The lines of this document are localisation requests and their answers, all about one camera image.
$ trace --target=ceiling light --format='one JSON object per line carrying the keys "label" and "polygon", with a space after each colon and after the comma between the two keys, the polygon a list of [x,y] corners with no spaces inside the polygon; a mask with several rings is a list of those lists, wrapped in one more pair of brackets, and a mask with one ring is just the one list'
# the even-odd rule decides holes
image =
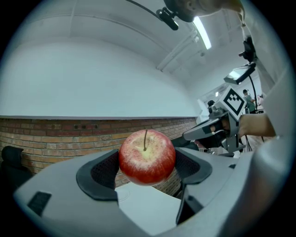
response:
{"label": "ceiling light", "polygon": [[211,45],[210,39],[208,37],[208,34],[205,31],[204,25],[202,24],[200,18],[199,17],[195,17],[193,23],[196,26],[196,28],[197,28],[200,36],[202,37],[203,43],[204,43],[206,49],[207,50],[210,49],[212,47],[212,45]]}

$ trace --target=apple stem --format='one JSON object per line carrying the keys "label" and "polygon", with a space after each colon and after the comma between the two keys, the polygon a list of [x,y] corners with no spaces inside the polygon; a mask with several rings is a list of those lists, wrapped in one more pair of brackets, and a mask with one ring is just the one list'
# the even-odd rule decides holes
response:
{"label": "apple stem", "polygon": [[146,132],[145,132],[145,138],[144,138],[144,151],[146,151],[147,150],[147,148],[146,148],[146,135],[147,135],[147,129],[146,129]]}

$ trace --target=brick wall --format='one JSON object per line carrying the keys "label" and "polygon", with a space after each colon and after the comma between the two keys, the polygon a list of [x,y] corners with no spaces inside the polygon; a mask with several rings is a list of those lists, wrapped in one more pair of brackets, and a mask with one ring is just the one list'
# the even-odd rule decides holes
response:
{"label": "brick wall", "polygon": [[[0,151],[11,145],[23,148],[22,164],[34,174],[52,163],[75,156],[120,149],[133,132],[154,129],[170,139],[195,126],[194,118],[145,120],[40,120],[0,118]],[[171,195],[179,188],[174,170],[169,180],[155,188]],[[118,172],[116,185],[129,182]]]}

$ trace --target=apple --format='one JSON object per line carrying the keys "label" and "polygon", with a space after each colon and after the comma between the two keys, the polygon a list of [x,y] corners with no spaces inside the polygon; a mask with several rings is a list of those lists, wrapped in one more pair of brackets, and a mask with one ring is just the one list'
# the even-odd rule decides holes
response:
{"label": "apple", "polygon": [[119,167],[138,185],[151,186],[168,179],[176,162],[171,140],[155,130],[132,133],[119,150]]}

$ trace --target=black chair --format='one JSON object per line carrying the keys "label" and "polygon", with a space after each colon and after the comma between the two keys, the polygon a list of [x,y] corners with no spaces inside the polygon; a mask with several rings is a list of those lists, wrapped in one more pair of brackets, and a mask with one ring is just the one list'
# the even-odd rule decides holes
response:
{"label": "black chair", "polygon": [[22,166],[21,153],[23,150],[6,146],[1,153],[3,159],[0,168],[1,179],[11,193],[33,176],[28,168]]}

